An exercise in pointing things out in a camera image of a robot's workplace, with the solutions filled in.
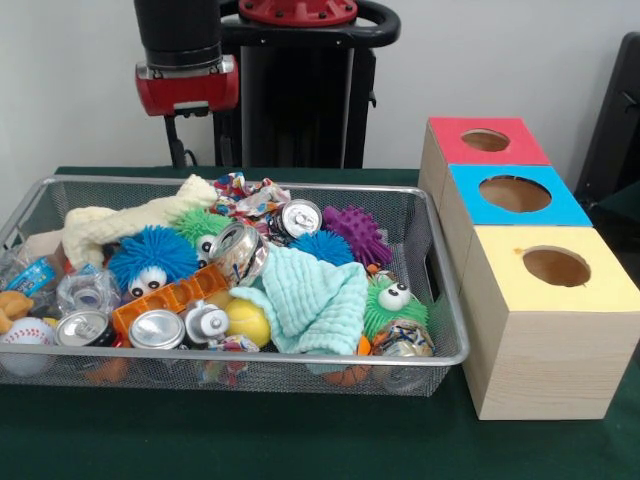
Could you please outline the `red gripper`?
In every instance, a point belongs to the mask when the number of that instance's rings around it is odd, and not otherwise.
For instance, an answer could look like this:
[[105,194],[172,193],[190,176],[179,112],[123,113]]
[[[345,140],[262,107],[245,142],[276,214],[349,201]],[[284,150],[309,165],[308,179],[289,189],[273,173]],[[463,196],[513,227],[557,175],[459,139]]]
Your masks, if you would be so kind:
[[172,165],[185,167],[185,149],[179,139],[174,115],[204,109],[213,114],[214,150],[217,166],[233,166],[233,112],[239,99],[239,71],[233,55],[223,55],[209,67],[162,70],[144,62],[136,64],[135,84],[149,116],[164,116]]

